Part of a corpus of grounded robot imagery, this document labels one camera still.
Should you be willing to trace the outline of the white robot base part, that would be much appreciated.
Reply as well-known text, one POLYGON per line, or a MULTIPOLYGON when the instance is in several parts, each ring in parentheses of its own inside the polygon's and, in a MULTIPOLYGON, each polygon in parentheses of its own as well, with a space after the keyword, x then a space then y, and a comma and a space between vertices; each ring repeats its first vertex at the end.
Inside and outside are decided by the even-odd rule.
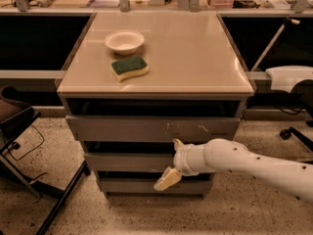
POLYGON ((313 80, 313 68, 307 66, 281 66, 265 71, 271 78, 271 89, 291 93, 292 89, 305 80, 313 80))

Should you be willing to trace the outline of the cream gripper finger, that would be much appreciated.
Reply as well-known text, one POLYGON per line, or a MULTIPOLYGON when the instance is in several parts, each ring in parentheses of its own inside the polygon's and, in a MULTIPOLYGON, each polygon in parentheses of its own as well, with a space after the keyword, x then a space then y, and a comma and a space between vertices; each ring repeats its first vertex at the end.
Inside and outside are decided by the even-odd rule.
POLYGON ((182 174, 175 167, 168 167, 161 178, 156 181, 154 189, 156 191, 164 191, 174 184, 178 183, 182 178, 182 174))
POLYGON ((177 150, 178 148, 184 146, 184 143, 183 143, 180 139, 178 139, 178 138, 173 138, 173 139, 172 139, 172 142, 173 142, 173 144, 174 144, 174 149, 175 149, 175 150, 177 150))

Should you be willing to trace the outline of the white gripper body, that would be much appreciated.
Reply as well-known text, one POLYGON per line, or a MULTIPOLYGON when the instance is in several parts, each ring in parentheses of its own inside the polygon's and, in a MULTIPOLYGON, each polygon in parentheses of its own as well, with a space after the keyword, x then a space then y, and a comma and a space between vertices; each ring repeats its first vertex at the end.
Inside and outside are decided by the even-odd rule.
POLYGON ((194 176, 205 172, 206 163, 203 156, 203 145, 175 144, 173 164, 184 176, 194 176))

